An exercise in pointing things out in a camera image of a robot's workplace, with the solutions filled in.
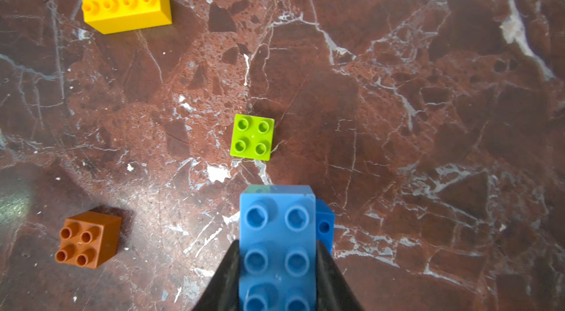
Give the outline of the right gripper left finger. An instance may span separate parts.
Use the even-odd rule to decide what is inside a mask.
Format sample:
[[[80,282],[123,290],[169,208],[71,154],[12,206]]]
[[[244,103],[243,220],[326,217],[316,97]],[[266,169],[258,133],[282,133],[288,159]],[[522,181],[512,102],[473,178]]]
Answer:
[[[239,310],[238,283],[240,274],[239,240],[231,243],[193,311]]]

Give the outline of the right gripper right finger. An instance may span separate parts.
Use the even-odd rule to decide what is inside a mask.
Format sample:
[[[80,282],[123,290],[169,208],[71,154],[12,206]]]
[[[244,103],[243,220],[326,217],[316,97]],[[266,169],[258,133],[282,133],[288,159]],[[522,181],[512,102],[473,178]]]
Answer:
[[[316,310],[362,311],[326,246],[316,241]]]

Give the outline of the light blue long lego brick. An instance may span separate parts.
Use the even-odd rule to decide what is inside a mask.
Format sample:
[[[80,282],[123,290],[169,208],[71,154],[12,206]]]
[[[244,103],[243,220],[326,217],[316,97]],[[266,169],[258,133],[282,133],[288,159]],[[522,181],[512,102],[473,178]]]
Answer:
[[[257,185],[240,196],[241,310],[316,307],[316,196],[305,185]]]

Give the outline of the orange small lego brick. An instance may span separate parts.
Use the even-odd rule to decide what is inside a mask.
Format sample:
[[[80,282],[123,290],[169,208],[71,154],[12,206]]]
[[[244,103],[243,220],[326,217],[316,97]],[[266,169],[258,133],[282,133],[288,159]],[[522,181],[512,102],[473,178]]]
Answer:
[[[65,219],[60,230],[58,263],[96,269],[118,250],[122,218],[88,211]]]

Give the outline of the green small lego brick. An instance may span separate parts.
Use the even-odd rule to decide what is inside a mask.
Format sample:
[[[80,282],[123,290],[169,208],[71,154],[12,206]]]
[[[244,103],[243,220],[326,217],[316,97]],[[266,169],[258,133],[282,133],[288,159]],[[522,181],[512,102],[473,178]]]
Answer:
[[[230,155],[269,161],[271,157],[275,120],[237,114],[234,119]]]

